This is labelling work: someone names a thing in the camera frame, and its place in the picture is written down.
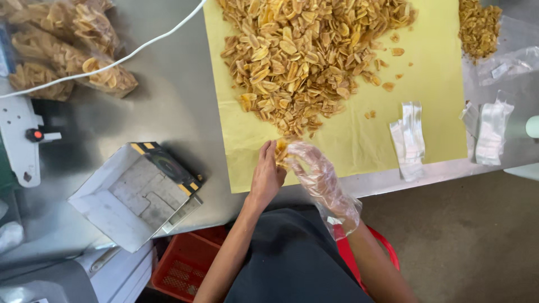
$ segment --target hand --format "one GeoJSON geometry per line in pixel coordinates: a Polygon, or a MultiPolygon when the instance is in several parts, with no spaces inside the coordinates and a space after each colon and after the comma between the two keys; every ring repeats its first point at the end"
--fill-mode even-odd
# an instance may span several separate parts
{"type": "Polygon", "coordinates": [[[277,141],[267,141],[260,148],[258,164],[254,169],[251,192],[246,204],[263,211],[285,182],[286,170],[275,164],[275,146],[277,141]]]}
{"type": "Polygon", "coordinates": [[[286,159],[301,185],[343,223],[346,233],[354,231],[360,223],[362,203],[343,192],[333,164],[318,148],[304,141],[288,145],[288,153],[309,165],[310,171],[306,172],[297,159],[286,159]]]}

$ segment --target plastic glove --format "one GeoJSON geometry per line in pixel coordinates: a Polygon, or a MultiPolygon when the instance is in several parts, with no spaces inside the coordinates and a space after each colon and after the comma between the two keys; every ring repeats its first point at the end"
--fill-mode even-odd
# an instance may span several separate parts
{"type": "Polygon", "coordinates": [[[297,159],[286,159],[301,185],[314,197],[322,220],[335,240],[345,238],[356,230],[360,223],[362,203],[342,190],[333,164],[318,148],[304,141],[289,144],[288,153],[309,165],[310,171],[307,172],[297,159]],[[335,224],[342,224],[342,229],[334,229],[335,224]]]}

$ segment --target black shirt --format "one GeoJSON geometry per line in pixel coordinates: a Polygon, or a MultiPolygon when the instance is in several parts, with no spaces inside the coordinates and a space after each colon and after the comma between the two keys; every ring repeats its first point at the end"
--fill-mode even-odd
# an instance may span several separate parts
{"type": "Polygon", "coordinates": [[[230,302],[373,302],[338,253],[316,209],[265,212],[230,302]]]}

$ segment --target stainless steel table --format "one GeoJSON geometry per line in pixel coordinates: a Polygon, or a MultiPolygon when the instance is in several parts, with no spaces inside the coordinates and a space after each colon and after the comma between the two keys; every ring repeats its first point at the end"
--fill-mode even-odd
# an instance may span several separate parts
{"type": "MultiPolygon", "coordinates": [[[[170,30],[198,1],[115,3],[118,8],[110,12],[111,20],[129,53],[170,30]]],[[[511,1],[507,5],[501,3],[506,15],[539,24],[534,14],[539,3],[522,0],[517,6],[512,5],[511,1]]],[[[69,104],[36,106],[46,124],[62,131],[64,138],[40,147],[41,185],[17,193],[26,243],[1,256],[0,267],[73,256],[86,249],[112,245],[66,198],[129,141],[162,143],[194,175],[204,176],[204,185],[197,194],[204,204],[175,232],[223,224],[239,212],[246,193],[230,193],[202,12],[125,66],[134,72],[140,86],[123,100],[78,88],[69,104]]],[[[480,166],[469,157],[425,165],[426,176],[412,183],[401,180],[397,169],[345,177],[342,182],[346,189],[363,197],[539,162],[539,143],[524,132],[527,118],[539,114],[539,73],[488,87],[479,87],[474,75],[469,65],[464,64],[465,97],[476,105],[493,102],[498,89],[517,96],[502,166],[480,166]]],[[[473,149],[474,142],[469,137],[469,156],[473,149]]],[[[307,201],[302,188],[294,185],[283,188],[273,203],[307,201]]]]}

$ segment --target white cable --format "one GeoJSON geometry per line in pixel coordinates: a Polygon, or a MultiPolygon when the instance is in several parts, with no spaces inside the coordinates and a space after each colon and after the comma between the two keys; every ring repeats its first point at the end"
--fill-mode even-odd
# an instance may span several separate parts
{"type": "Polygon", "coordinates": [[[8,97],[13,97],[13,96],[18,96],[18,95],[22,95],[22,94],[28,94],[28,93],[31,93],[33,91],[37,91],[39,89],[42,89],[42,88],[47,88],[49,86],[52,86],[54,84],[58,84],[60,82],[64,82],[64,81],[68,81],[68,80],[73,80],[73,79],[77,79],[77,78],[83,78],[83,77],[87,77],[87,76],[90,76],[90,75],[95,75],[97,73],[100,73],[102,71],[105,71],[111,67],[114,67],[126,60],[129,60],[132,56],[136,55],[138,52],[140,52],[143,48],[145,48],[146,46],[152,44],[153,42],[156,42],[158,40],[161,40],[165,37],[168,37],[169,35],[171,35],[172,33],[174,33],[175,31],[177,31],[179,28],[181,28],[185,22],[189,21],[196,13],[198,13],[198,11],[202,8],[202,5],[204,5],[204,3],[206,3],[206,0],[202,0],[200,2],[200,4],[185,18],[183,19],[178,25],[176,25],[173,29],[171,29],[169,32],[167,33],[164,33],[162,35],[160,35],[159,37],[155,37],[153,38],[152,40],[142,44],[138,49],[134,50],[131,54],[125,56],[124,58],[110,64],[110,65],[107,65],[97,71],[93,71],[93,72],[90,72],[90,73],[85,73],[85,74],[78,74],[78,75],[73,75],[73,76],[69,76],[69,77],[63,77],[63,78],[60,78],[58,80],[55,80],[55,81],[52,81],[52,82],[49,82],[47,84],[43,84],[43,85],[40,85],[40,86],[36,86],[34,88],[30,88],[30,89],[26,89],[24,91],[19,91],[19,92],[14,92],[14,93],[10,93],[10,94],[6,94],[6,95],[0,95],[0,99],[2,98],[8,98],[8,97]]]}

